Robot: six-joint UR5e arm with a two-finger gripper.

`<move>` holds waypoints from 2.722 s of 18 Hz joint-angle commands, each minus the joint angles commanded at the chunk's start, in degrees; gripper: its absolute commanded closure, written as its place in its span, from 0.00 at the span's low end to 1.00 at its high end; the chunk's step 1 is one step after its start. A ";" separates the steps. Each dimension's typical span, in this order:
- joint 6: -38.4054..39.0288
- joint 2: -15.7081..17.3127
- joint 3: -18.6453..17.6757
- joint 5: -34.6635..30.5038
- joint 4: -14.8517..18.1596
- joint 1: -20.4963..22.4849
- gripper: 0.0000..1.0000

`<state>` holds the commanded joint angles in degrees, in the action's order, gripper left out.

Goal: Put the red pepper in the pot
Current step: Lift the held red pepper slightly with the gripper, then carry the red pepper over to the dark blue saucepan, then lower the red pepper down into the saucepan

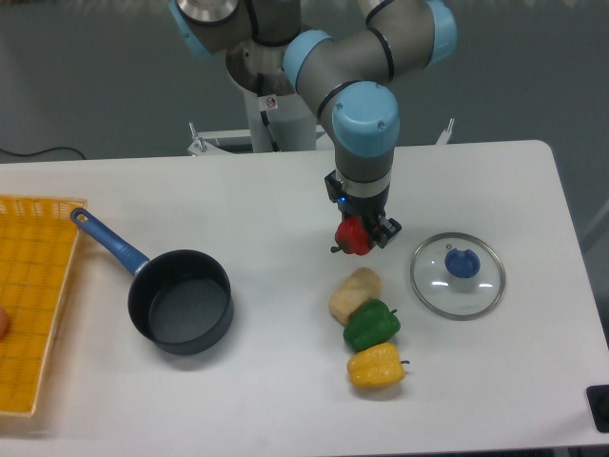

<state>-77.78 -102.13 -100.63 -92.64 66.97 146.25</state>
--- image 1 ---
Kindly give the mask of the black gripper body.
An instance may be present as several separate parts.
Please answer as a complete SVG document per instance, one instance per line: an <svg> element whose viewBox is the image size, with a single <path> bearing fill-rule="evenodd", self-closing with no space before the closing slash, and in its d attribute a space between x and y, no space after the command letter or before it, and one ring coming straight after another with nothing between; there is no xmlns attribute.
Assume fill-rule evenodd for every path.
<svg viewBox="0 0 609 457"><path fill-rule="evenodd" d="M384 207L389 193L389 173L371 182L347 179L338 169L324 179L328 198L344 217L359 216L367 229L389 227Z"/></svg>

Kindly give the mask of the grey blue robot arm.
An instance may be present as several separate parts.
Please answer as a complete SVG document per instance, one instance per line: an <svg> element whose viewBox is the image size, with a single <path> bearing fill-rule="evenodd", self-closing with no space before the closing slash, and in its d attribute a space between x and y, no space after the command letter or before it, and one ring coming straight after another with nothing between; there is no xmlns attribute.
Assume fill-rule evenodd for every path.
<svg viewBox="0 0 609 457"><path fill-rule="evenodd" d="M362 1L365 27L337 40L309 28L298 1L172 1L192 53L223 53L246 104L256 152L309 150L323 131L335 150L325 177L342 215L334 249L365 255L400 224L384 210L401 130L396 77L455 49L457 25L441 1Z"/></svg>

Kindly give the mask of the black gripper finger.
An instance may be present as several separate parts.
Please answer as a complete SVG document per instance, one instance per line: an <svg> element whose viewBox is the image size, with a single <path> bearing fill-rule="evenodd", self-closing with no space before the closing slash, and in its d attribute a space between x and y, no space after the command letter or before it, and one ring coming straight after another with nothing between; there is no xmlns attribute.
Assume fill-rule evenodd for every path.
<svg viewBox="0 0 609 457"><path fill-rule="evenodd" d="M385 248L402 230L402 225L394 218L384 215L366 218L365 229L372 248Z"/></svg>

